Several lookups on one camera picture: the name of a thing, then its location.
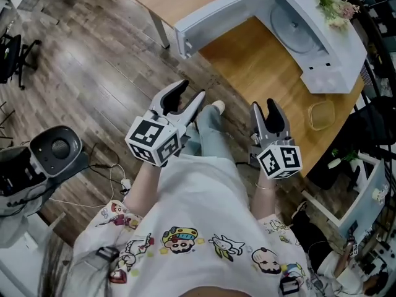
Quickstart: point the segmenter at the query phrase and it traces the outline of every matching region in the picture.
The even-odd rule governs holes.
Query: white t-shirt
[[[317,296],[363,297],[363,279],[359,274],[358,266],[349,263],[345,270],[335,278],[334,270],[340,255],[332,251],[321,263],[317,275],[311,274],[312,285],[319,290]]]
[[[175,297],[200,286],[279,296],[295,277],[307,296],[308,268],[293,232],[275,216],[257,221],[235,165],[217,157],[172,157],[160,197],[145,218],[110,202],[74,246],[122,249],[110,275],[113,296]]]

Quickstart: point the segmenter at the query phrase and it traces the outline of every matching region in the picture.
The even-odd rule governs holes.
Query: person
[[[206,106],[199,132],[189,125],[191,139],[164,168],[143,163],[124,201],[77,238],[66,276],[52,262],[43,269],[61,288],[41,286],[56,296],[280,296],[290,287],[307,296],[305,253],[275,215],[275,183],[263,172],[249,210],[221,132],[224,109]]]
[[[310,222],[307,202],[291,216],[291,230],[308,255],[313,270],[312,284],[317,296],[373,296],[386,285],[388,274],[381,272],[363,281],[359,268],[350,261],[353,242],[348,241],[342,255],[332,250],[323,232]]]

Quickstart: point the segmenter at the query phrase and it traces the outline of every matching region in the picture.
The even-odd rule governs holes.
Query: white plastic machine
[[[351,24],[344,31],[329,27],[316,0],[213,1],[174,26],[180,55],[191,57],[253,16],[292,55],[311,93],[352,91],[366,50]]]

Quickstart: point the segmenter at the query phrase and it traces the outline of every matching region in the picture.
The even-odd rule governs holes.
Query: white cable
[[[109,200],[108,202],[111,202],[111,201],[113,200],[113,197],[114,197],[113,184],[111,183],[111,170],[112,170],[113,167],[115,167],[115,166],[119,166],[120,169],[123,170],[124,179],[126,179],[126,175],[125,175],[124,168],[123,168],[120,164],[112,164],[112,165],[110,166],[111,198],[110,198],[110,200]],[[75,204],[75,203],[73,203],[73,202],[68,202],[68,201],[63,201],[63,200],[57,200],[57,199],[53,199],[53,198],[49,198],[49,199],[51,199],[52,201],[56,201],[56,202],[62,202],[63,204],[77,205],[77,206],[79,206],[79,207],[88,207],[88,208],[103,208],[103,207],[106,207],[106,205],[94,205],[94,206],[92,206],[92,205],[80,205],[80,204]]]

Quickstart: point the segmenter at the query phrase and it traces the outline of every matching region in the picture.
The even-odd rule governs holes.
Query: jeans
[[[317,272],[324,259],[333,251],[327,238],[321,229],[310,222],[304,211],[294,216],[291,230],[304,252],[308,254],[313,270]]]
[[[222,133],[222,117],[215,106],[208,105],[201,111],[197,127],[199,133],[193,124],[187,127],[186,134],[190,139],[181,153],[195,155],[201,149],[203,157],[215,156],[235,162]]]

